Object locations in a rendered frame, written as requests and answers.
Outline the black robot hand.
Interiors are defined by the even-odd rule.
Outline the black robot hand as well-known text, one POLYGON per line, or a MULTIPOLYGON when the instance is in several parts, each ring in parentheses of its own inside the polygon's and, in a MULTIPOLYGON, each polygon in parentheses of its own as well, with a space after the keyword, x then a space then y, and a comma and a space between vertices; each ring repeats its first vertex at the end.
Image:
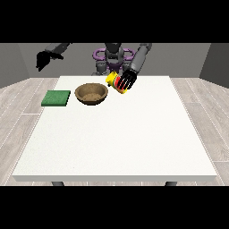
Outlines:
POLYGON ((37 65, 36 68, 41 71, 43 70, 49 63, 51 59, 61 59, 63 60, 64 57, 60 54, 42 51, 37 54, 37 65))
POLYGON ((126 70, 117 83, 118 89, 130 89, 137 80, 137 73, 131 69, 126 70))

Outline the yellow cup with melon print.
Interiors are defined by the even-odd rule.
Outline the yellow cup with melon print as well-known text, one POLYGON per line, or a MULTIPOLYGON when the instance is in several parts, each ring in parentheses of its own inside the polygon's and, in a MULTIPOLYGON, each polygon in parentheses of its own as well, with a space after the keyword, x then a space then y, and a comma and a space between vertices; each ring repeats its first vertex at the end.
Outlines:
POLYGON ((126 89, 117 86, 120 79, 121 77, 118 75, 117 72, 111 72, 106 77, 106 83, 116 89, 119 93, 124 94, 126 92, 126 89))

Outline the brown wooden bowl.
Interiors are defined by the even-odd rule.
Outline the brown wooden bowl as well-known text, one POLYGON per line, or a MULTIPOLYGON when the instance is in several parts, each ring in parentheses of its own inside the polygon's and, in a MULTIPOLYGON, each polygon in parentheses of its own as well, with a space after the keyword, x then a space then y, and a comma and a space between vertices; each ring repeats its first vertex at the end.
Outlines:
POLYGON ((95 106, 106 99, 108 89, 100 83, 85 83, 74 92, 75 97, 84 105, 95 106))

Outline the green square pad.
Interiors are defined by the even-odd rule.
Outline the green square pad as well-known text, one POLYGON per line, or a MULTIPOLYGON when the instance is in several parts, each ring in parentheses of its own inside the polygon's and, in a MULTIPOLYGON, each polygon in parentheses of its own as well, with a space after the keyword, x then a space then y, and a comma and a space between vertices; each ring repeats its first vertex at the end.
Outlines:
POLYGON ((42 106, 66 106, 70 90, 49 90, 44 96, 41 105, 42 106))

